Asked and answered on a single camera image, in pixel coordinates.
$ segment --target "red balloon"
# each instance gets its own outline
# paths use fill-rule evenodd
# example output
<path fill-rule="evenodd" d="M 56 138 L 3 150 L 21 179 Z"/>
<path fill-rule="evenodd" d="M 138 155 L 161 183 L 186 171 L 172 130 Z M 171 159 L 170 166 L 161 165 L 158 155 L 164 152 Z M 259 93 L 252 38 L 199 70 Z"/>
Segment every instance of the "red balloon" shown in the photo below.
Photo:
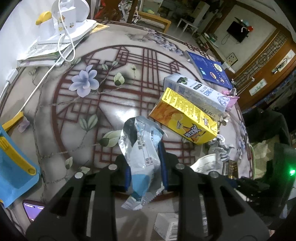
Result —
<path fill-rule="evenodd" d="M 254 29 L 253 29 L 252 26 L 248 26 L 248 27 L 247 27 L 247 30 L 249 30 L 249 32 L 252 32 Z"/>

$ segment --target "green led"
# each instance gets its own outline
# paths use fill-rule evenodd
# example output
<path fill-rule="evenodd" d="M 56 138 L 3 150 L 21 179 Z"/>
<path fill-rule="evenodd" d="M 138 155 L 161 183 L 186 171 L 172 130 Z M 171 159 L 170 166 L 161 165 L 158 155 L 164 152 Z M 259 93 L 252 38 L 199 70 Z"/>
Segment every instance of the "green led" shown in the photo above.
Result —
<path fill-rule="evenodd" d="M 293 176 L 295 174 L 295 172 L 296 172 L 295 170 L 291 170 L 290 171 L 290 176 Z"/>

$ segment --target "yellow juice carton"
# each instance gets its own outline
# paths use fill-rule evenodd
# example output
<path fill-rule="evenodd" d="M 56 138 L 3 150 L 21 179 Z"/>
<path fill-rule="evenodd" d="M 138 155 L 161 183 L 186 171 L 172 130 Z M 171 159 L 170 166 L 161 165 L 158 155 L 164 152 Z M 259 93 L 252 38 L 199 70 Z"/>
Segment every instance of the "yellow juice carton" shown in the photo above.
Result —
<path fill-rule="evenodd" d="M 170 88 L 149 116 L 195 144 L 206 143 L 217 136 L 217 123 Z"/>

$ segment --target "white lamp base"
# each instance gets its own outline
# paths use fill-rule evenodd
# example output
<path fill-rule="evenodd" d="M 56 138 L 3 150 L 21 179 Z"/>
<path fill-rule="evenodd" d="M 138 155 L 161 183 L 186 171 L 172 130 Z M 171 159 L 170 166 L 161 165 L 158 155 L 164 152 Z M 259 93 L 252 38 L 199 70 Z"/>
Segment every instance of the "white lamp base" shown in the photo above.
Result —
<path fill-rule="evenodd" d="M 93 28 L 93 25 L 95 23 L 96 23 L 95 20 L 90 20 L 90 19 L 84 20 L 81 23 L 76 23 L 76 30 L 70 34 L 72 40 L 76 41 L 76 40 L 82 38 L 85 34 L 87 34 Z M 59 32 L 57 30 L 57 23 L 54 25 L 54 27 L 55 27 L 56 31 L 53 36 L 51 36 L 48 39 L 42 39 L 41 36 L 39 36 L 37 39 L 37 43 L 38 44 L 57 43 L 60 38 Z M 61 39 L 61 43 L 70 43 L 70 42 L 71 41 L 67 35 Z"/>

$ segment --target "wall-mounted tv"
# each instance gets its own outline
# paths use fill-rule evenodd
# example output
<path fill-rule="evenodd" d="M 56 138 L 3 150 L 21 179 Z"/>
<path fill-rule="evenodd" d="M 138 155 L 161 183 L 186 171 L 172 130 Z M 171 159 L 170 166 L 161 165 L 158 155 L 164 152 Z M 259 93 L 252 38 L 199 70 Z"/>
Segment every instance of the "wall-mounted tv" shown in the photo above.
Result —
<path fill-rule="evenodd" d="M 242 25 L 238 22 L 233 21 L 227 29 L 227 32 L 233 36 L 238 42 L 242 42 L 248 35 L 249 31 L 246 28 L 242 29 Z"/>

